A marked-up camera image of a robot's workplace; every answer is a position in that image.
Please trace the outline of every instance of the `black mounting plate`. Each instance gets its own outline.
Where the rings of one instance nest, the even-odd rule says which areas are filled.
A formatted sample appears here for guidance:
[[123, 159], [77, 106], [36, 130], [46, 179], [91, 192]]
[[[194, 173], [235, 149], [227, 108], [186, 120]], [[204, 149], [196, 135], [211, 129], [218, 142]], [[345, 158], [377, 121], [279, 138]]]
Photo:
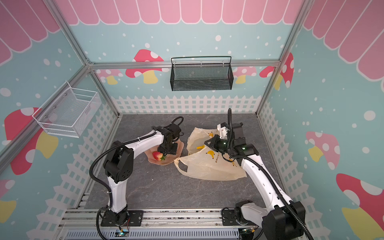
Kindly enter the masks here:
[[221, 211], [221, 217], [223, 221], [223, 226], [239, 226], [239, 225], [244, 225], [244, 226], [255, 226], [251, 221], [245, 220], [245, 224], [241, 223], [237, 220], [235, 210], [234, 209], [223, 209]]
[[[129, 216], [130, 216], [130, 219], [129, 219], [129, 222], [128, 222], [128, 226], [129, 227], [139, 227], [139, 226], [141, 226], [141, 221], [142, 221], [142, 218], [143, 218], [144, 211], [128, 210], [128, 212], [129, 212]], [[116, 224], [110, 223], [110, 222], [108, 222], [107, 219], [105, 219], [105, 213], [103, 215], [103, 219], [102, 219], [100, 225], [102, 227], [116, 227]]]

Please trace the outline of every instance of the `wire basket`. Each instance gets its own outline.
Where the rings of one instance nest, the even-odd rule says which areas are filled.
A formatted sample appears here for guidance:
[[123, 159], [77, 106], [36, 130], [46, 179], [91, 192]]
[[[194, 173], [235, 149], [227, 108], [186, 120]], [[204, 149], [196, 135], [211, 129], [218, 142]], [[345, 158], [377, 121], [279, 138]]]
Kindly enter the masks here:
[[101, 99], [98, 92], [69, 86], [44, 111], [41, 111], [45, 104], [46, 102], [32, 117], [46, 133], [80, 137], [99, 109]]
[[[197, 59], [200, 62], [187, 61]], [[171, 58], [172, 91], [230, 90], [233, 73], [230, 56]]]

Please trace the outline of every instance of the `pink wall pattern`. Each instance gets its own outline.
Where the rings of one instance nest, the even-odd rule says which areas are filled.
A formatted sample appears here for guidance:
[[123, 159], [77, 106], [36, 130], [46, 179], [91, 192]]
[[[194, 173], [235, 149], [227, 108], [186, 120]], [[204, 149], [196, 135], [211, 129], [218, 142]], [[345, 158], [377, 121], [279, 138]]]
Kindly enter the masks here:
[[384, 1], [315, 0], [304, 28], [384, 92]]
[[294, 22], [301, 0], [56, 0], [70, 25], [278, 24]]
[[33, 41], [42, 42], [48, 32], [59, 30], [43, 0], [1, 0], [0, 66], [12, 59], [13, 52], [25, 52]]

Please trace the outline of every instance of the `table surface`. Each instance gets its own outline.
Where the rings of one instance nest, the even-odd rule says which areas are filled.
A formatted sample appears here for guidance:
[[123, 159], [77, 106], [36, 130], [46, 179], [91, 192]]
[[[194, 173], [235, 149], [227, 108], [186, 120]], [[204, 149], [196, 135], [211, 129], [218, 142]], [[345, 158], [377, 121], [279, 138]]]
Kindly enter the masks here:
[[[181, 156], [188, 155], [187, 139], [195, 127], [215, 129], [227, 122], [227, 114], [141, 114], [123, 115], [114, 140], [129, 141], [150, 132], [151, 126], [166, 126], [175, 117], [183, 116], [180, 125], [184, 135]], [[243, 122], [243, 131], [247, 143], [253, 144], [259, 151], [265, 167], [280, 184], [272, 157], [264, 140], [255, 114], [233, 114], [232, 122]], [[98, 176], [107, 182], [104, 169]], [[108, 194], [104, 186], [95, 183], [86, 209], [99, 209], [108, 203]], [[249, 199], [260, 207], [265, 207], [263, 199], [252, 179], [247, 176], [233, 181], [209, 181], [182, 175], [171, 163], [159, 166], [148, 162], [142, 153], [134, 160], [133, 173], [128, 179], [126, 199], [128, 208], [185, 208], [185, 207], [234, 207], [237, 202]]]

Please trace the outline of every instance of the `black mesh basket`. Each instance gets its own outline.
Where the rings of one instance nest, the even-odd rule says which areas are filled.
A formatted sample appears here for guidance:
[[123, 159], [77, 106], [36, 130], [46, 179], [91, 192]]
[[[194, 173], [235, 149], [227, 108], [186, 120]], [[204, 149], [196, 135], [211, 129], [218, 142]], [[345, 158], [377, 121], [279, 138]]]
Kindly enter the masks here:
[[171, 58], [170, 85], [172, 91], [232, 89], [231, 59], [230, 56]]

